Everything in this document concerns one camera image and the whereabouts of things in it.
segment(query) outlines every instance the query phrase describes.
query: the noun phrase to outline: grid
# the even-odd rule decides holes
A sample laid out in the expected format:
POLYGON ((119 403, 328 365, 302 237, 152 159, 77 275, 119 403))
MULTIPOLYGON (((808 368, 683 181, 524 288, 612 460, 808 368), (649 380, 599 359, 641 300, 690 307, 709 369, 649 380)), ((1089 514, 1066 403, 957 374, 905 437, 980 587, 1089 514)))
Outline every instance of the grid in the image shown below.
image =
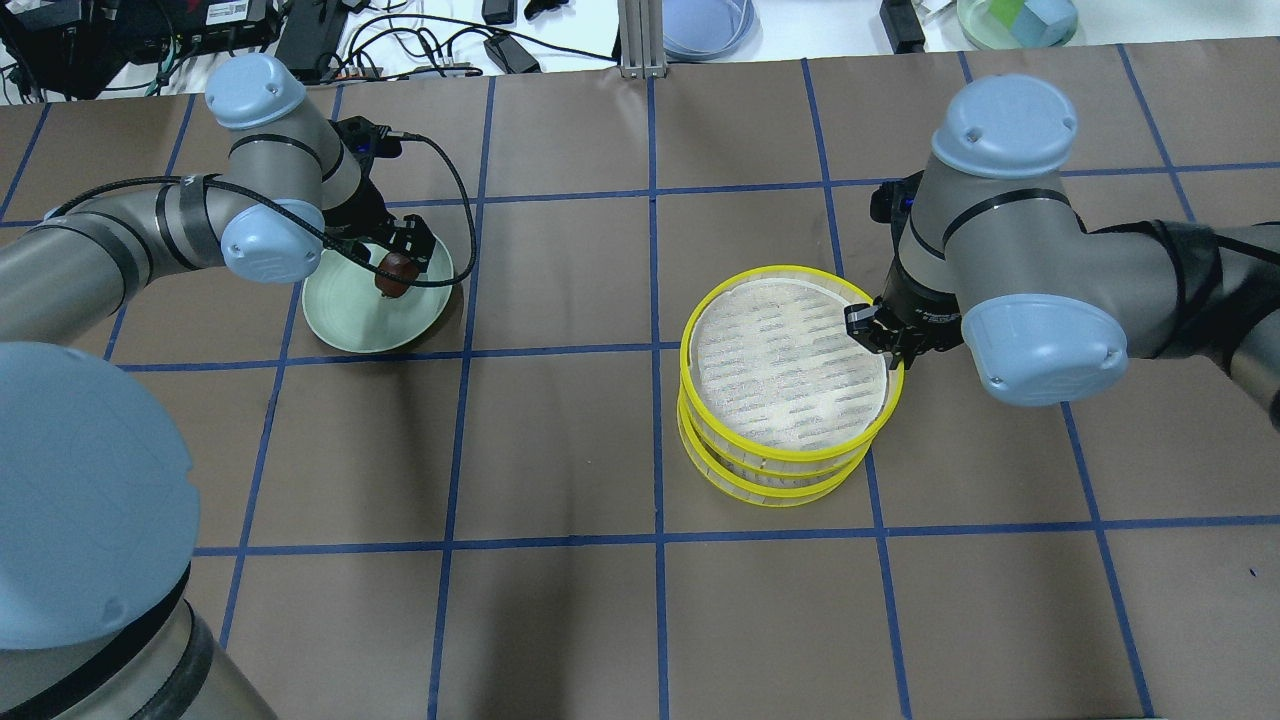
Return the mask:
MULTIPOLYGON (((1270 170, 1280 169, 1280 163, 1226 163, 1226 164, 1197 164, 1175 165, 1169 150, 1165 146, 1155 115, 1148 105, 1137 74, 1134 73, 1129 53, 1124 46, 1116 46, 1124 65, 1128 81, 1134 96, 1142 108, 1151 136, 1158 149, 1162 164, 1152 167, 1123 168, 1123 169, 1075 169, 1064 172, 1064 177, 1093 177, 1093 176, 1119 176, 1119 174, 1152 174, 1167 176, 1175 188, 1178 199, 1183 206, 1185 217, 1196 222, 1196 215, 1181 184, 1181 177, 1192 173, 1220 172, 1220 170, 1270 170)), ((969 60, 964 53, 954 55, 966 82, 973 81, 969 60)), ((442 666, 447 662, 445 655, 445 619, 449 612, 449 587, 453 553, 456 551, 476 550, 509 550, 531 547, 584 547, 584 546, 652 546, 655 559, 655 632, 658 642, 658 707, 659 716, 671 716, 671 698, 668 687, 668 653, 667 653, 667 546, 673 543, 723 543, 745 541, 788 541, 788 539, 840 539, 840 538, 867 538, 874 539, 879 561, 881 582, 884 598, 884 610, 888 623, 888 637, 892 650, 892 661, 897 684, 897 694, 901 715, 913 717, 910 678, 904 653, 901 629, 897 612, 897 598, 893 584, 893 564, 890 555, 891 538, 910 537, 950 537, 950 536, 1001 536, 1001 534, 1033 534, 1033 533, 1092 533, 1096 538, 1098 553, 1106 571, 1106 582, 1111 593, 1114 612, 1123 635, 1124 648, 1133 674, 1133 683, 1137 691, 1142 711, 1146 716, 1155 716, 1156 703, 1147 685, 1143 671, 1142 653, 1134 639, 1134 633, 1129 624, 1129 612, 1125 606, 1123 593, 1124 583, 1116 570, 1108 543, 1108 533, 1125 530, 1151 530, 1172 528, 1219 528, 1219 527, 1251 527, 1251 525, 1280 525, 1280 515, 1208 515, 1208 516, 1169 516, 1169 518, 1134 518, 1134 519, 1103 519, 1100 511, 1098 500, 1091 482, 1087 448, 1082 443, 1080 433, 1073 407, 1069 404, 1061 405, 1062 424, 1074 454, 1076 471, 1080 479, 1080 491, 1088 506, 1089 519, 1085 521, 1046 521, 1046 523, 998 523, 998 524, 960 524, 960 525, 891 525, 886 523, 881 503, 879 483, 876 469, 874 452, 869 454, 865 461, 868 492, 872 509, 873 523, 870 527, 832 527, 819 529, 794 529, 794 530, 724 530, 724 532, 671 532, 664 521, 664 487, 663 487, 663 387, 662 387, 662 351, 673 350, 678 343, 663 341, 659 332, 659 199, 671 195, 698 195, 698 193, 741 193, 760 192, 773 190, 818 190, 823 191, 826 204, 826 220, 832 247, 832 256, 838 274, 844 274, 841 238, 837 227, 836 202, 833 188, 877 186, 892 178, 833 178, 828 163, 827 143, 824 140, 822 117, 819 113, 820 97, 814 88, 808 60, 801 60, 800 68, 804 78, 804 90, 809 104, 809 113, 813 122, 813 141, 818 154, 820 179, 808 182, 780 182, 758 184, 726 184, 726 186, 696 186, 696 187, 659 187, 658 182, 658 120, 654 81, 650 78, 646 86, 646 129, 648 129, 648 187, 600 191, 600 192, 570 192, 547 195, 506 195, 489 196, 486 193, 489 172, 489 150, 492 138, 494 97, 499 90, 499 83, 489 78, 486 87, 484 140, 480 159, 479 192, 475 197, 476 232, 484 243, 485 208, 488 205, 511 202, 544 202, 544 201, 590 201, 609 197, 645 197, 648 199, 649 213, 649 309, 650 309, 650 337, 648 343, 613 343, 613 345, 581 345, 581 346, 548 346, 531 348, 498 348, 480 350, 474 347, 476 300, 479 295, 479 278, 484 273, 484 264, 477 264, 476 272, 470 278, 470 292, 467 293, 465 340, 460 351, 438 352, 390 352, 366 356, 300 356, 289 355, 289 345, 294 328, 294 318, 301 295, 301 284, 293 287, 289 300, 289 311, 285 316, 284 331, 280 338, 279 354, 275 359, 261 359, 230 363, 180 363, 180 364, 124 364, 120 365, 131 373, 154 372, 218 372, 218 370, 244 370, 244 369, 274 369, 274 384, 270 400, 262 420, 261 439, 257 447, 253 477, 248 493, 248 502, 244 509, 243 525, 239 542, 236 546, 204 546, 196 550, 197 557, 232 557, 234 570, 225 615, 220 624, 220 641, 225 646, 230 637, 236 620, 237 597, 239 593, 241 578, 246 557, 252 556, 287 556, 287 555, 339 555, 339 553, 385 553, 385 552, 439 552, 442 557, 442 570, 439 578, 435 637, 431 652, 431 670, 428 679, 428 717, 434 720, 439 715, 439 692, 442 666), (648 354, 650 357, 652 386, 653 386, 653 498, 654 518, 653 532, 631 534, 571 534, 559 537, 515 537, 500 539, 462 539, 456 538, 456 521, 458 507, 458 488, 461 465, 463 459, 463 430, 467 416, 468 383, 471 375, 471 363, 480 357, 518 357, 518 356, 554 356, 575 354, 648 354), (461 379, 458 387, 457 405, 454 409, 454 432, 452 442, 452 459, 449 470, 448 505, 445 511, 444 537, 440 541, 424 542, 381 542, 381 543, 338 543, 338 544, 251 544, 250 536, 253 527, 259 489, 262 480, 262 471, 266 464, 271 445, 271 432, 275 421, 276 404, 284 383, 285 373, 291 368, 320 365, 330 363, 398 363, 398 361, 435 361, 457 360, 461 363, 461 379)), ((338 90, 333 108, 333 118, 337 119, 342 108, 342 88, 338 90)), ((195 97, 188 99, 182 126, 178 131, 177 141, 169 156, 166 174, 173 170, 179 150, 187 135, 188 123, 195 106, 195 97)), ((9 205, 22 181, 23 172, 31 159, 32 151, 49 117, 49 106, 44 109, 36 124, 26 152, 19 163, 18 172, 5 193, 0 205, 0 227, 20 228, 36 223, 29 219, 10 219, 8 217, 9 205)), ((390 202, 393 208, 403 206, 451 206, 457 205, 454 200, 421 200, 390 202)), ((111 360, 116 340, 123 324, 127 322, 128 307, 116 315, 110 338, 104 352, 104 359, 111 360)))

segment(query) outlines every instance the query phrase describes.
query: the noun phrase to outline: brown object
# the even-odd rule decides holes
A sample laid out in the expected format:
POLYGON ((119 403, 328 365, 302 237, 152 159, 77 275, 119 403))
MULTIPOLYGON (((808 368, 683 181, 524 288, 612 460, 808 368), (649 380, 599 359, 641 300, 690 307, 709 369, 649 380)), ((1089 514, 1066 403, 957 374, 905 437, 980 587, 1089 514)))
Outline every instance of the brown object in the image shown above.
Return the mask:
MULTIPOLYGON (((417 275, 422 274, 422 270, 417 268, 413 260, 399 252, 388 252, 383 258, 383 261, 378 264, 378 269, 408 282, 416 281, 417 275)), ((404 283, 398 283, 381 275, 374 275, 374 284, 383 292, 383 297, 399 297, 408 292, 410 288, 404 283)))

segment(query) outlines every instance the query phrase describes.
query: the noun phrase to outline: metal bracket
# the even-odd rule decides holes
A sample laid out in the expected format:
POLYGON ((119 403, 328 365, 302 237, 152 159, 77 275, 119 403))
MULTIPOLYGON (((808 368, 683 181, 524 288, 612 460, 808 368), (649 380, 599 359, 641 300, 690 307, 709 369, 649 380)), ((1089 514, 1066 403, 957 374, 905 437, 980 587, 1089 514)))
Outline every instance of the metal bracket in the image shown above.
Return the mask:
POLYGON ((662 0, 618 0, 618 38, 623 78, 667 77, 662 0))

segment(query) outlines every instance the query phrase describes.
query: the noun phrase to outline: gray robot arm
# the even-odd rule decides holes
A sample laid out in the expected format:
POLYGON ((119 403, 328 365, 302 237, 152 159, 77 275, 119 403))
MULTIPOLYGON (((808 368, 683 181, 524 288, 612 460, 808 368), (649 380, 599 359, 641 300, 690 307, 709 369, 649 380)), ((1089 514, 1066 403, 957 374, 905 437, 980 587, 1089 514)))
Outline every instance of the gray robot arm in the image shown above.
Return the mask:
POLYGON ((1280 429, 1280 227, 1088 233, 1057 174, 1075 129, 1042 81, 961 91, 923 174, 877 193, 895 260, 877 306, 850 309, 850 334, 906 363, 963 340, 1014 405, 1100 392, 1129 357, 1207 355, 1280 429))
MULTIPOLYGON (((219 181, 273 199, 316 228, 367 231, 389 218, 338 133, 274 58, 228 61, 206 102, 230 131, 230 172, 219 181)), ((210 177, 79 202, 0 251, 0 341, 65 342, 169 274, 225 264, 253 281, 294 282, 315 269, 317 238, 210 187, 210 177)))

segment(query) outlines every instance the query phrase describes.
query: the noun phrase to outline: sticker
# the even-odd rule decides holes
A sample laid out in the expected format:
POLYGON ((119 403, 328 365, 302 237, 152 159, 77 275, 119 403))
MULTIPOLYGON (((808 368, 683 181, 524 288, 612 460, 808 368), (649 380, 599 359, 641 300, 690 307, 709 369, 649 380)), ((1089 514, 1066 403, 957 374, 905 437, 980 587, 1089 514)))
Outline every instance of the sticker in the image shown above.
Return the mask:
POLYGON ((237 23, 248 19, 248 0, 236 0, 234 3, 218 3, 209 6, 209 15, 205 24, 237 23))

